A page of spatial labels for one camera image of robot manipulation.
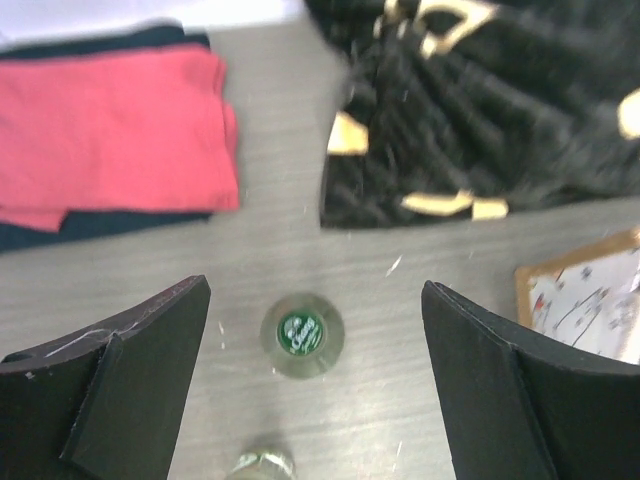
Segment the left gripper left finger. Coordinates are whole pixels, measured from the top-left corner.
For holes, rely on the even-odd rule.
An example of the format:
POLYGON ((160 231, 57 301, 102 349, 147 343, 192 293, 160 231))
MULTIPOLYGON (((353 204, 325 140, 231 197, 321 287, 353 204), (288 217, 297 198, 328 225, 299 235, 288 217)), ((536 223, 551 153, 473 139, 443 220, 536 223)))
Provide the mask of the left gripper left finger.
POLYGON ((190 276, 1 361, 4 479, 165 479, 211 298, 190 276))

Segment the canvas tote bag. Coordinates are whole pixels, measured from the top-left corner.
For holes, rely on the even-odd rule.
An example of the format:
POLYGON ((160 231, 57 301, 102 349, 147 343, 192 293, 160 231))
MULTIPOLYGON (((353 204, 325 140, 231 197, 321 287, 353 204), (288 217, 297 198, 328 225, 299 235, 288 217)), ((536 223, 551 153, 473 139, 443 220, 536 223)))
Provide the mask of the canvas tote bag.
POLYGON ((518 322, 571 347, 639 362, 639 230, 515 272, 518 322))

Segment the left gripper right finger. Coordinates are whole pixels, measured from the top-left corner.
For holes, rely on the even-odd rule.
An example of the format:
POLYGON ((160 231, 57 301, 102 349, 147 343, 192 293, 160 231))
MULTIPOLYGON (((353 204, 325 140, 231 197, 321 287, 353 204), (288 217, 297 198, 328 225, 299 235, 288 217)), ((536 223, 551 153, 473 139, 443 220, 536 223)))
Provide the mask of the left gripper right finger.
POLYGON ((459 479, 636 479, 639 368, 428 281, 422 318, 459 479))

